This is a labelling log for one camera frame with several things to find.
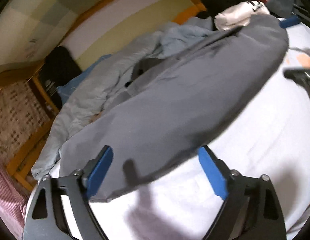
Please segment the large grey garment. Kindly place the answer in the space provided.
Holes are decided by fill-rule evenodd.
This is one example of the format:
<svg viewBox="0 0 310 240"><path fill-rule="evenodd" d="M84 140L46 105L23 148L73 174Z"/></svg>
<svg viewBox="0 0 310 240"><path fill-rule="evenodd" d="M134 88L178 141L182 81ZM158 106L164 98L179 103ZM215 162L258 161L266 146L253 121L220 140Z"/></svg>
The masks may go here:
<svg viewBox="0 0 310 240"><path fill-rule="evenodd" d="M192 158L227 128L282 63L289 45L276 17L213 34L137 78L102 116L67 140L60 176L103 146L114 156L96 194L108 202Z"/></svg>

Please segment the dark grey fleece garment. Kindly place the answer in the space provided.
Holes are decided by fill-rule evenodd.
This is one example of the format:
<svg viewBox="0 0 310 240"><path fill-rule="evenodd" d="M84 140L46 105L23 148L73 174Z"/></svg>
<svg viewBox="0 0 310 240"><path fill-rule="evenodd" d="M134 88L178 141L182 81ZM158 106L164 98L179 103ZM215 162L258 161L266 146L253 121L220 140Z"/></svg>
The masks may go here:
<svg viewBox="0 0 310 240"><path fill-rule="evenodd" d="M292 15L295 0L270 0L266 7L276 17L289 18Z"/></svg>

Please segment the white folded printed shirt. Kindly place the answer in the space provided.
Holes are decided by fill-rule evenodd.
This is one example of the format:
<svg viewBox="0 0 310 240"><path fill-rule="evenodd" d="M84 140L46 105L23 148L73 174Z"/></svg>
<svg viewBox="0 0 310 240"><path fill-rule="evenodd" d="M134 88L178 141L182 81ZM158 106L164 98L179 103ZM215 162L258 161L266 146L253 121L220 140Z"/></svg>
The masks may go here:
<svg viewBox="0 0 310 240"><path fill-rule="evenodd" d="M269 15L270 12L264 3L246 1L229 7L215 16L214 24L219 30L229 30L237 26L247 26L252 15Z"/></svg>

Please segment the white bed sheet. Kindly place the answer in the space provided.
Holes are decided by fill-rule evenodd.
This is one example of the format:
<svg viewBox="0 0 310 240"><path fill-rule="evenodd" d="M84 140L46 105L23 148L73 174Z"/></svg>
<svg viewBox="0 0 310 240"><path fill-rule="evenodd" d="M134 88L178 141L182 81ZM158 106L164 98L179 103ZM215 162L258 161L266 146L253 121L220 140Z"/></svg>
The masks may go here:
<svg viewBox="0 0 310 240"><path fill-rule="evenodd" d="M286 31L289 45L276 72L232 123L206 145L241 174L267 174L271 178L287 237L292 239L310 215L310 97L283 72L300 68L299 57L310 56L310 28L298 24ZM138 62L124 91L165 59ZM60 162L61 157L48 174L60 177ZM199 163L197 151L166 175L132 192L108 202L98 201L96 196L90 201L110 239L201 239L221 204Z"/></svg>

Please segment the light blue duvet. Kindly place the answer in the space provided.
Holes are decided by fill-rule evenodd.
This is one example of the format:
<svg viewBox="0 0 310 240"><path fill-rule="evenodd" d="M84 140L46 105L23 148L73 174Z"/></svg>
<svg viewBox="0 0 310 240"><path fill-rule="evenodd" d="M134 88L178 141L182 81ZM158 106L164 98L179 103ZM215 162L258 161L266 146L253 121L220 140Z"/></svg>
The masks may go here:
<svg viewBox="0 0 310 240"><path fill-rule="evenodd" d="M98 63L55 118L46 144L32 167L33 177L39 180L51 171L61 157L62 145L124 91L138 62L148 58L165 59L213 33L210 17L192 17L181 25L169 22L153 33L138 36L122 50Z"/></svg>

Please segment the pink striped cloth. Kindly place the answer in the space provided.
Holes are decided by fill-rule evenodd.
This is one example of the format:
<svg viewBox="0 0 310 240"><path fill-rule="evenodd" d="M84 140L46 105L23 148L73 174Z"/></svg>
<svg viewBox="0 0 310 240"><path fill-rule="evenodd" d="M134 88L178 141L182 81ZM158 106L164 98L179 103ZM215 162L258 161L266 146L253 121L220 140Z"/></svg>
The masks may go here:
<svg viewBox="0 0 310 240"><path fill-rule="evenodd" d="M0 218L15 239L23 236L26 204L26 195L15 185L0 161Z"/></svg>

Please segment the blue cloth at headboard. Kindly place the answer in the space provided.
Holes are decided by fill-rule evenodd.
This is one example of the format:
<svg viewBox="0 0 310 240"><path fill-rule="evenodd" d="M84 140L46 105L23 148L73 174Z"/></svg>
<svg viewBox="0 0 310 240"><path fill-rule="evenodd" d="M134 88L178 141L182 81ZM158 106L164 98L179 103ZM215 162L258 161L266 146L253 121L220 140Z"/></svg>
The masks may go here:
<svg viewBox="0 0 310 240"><path fill-rule="evenodd" d="M84 70L80 75L78 75L77 77L71 79L71 81L69 81L66 85L64 86L59 86L56 90L58 95L61 98L62 101L62 105L64 105L67 100L69 99L69 97L73 94L73 92L77 89L77 87L79 86L80 83L82 83L82 81L88 77L88 75L90 74L90 72L103 60L108 59L109 57L111 57L111 54L107 54L107 55L103 55L101 57L98 58L98 60L96 62L94 62L91 66L89 66L86 70Z"/></svg>

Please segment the black bag on shelf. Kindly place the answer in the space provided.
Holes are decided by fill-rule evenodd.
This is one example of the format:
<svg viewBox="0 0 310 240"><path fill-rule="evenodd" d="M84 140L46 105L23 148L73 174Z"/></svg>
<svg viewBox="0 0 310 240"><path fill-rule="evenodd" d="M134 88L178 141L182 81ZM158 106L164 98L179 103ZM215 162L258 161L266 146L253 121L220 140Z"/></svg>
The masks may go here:
<svg viewBox="0 0 310 240"><path fill-rule="evenodd" d="M58 110L62 108L62 99L57 88L65 86L81 73L82 70L73 60L69 50L63 46L55 47L45 58L39 72L39 80Z"/></svg>

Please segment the wooden bed frame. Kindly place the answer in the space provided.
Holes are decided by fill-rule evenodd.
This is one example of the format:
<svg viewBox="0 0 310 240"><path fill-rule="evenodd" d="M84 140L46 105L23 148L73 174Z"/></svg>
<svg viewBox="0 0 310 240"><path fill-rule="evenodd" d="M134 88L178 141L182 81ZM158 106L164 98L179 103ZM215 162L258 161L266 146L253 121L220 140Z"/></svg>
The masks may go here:
<svg viewBox="0 0 310 240"><path fill-rule="evenodd" d="M93 71L99 103L89 124L130 81L133 66L113 57L144 34L204 9L201 0L0 0L0 162L31 191L32 167L65 109L47 83L67 86Z"/></svg>

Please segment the patterned woven wall panel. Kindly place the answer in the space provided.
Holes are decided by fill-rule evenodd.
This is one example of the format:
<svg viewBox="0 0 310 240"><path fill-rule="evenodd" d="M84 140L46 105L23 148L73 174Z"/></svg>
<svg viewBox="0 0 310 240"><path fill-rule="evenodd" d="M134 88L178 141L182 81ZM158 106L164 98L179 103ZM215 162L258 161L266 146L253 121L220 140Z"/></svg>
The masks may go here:
<svg viewBox="0 0 310 240"><path fill-rule="evenodd" d="M49 120L32 92L21 81L0 88L0 161L6 166L20 147Z"/></svg>

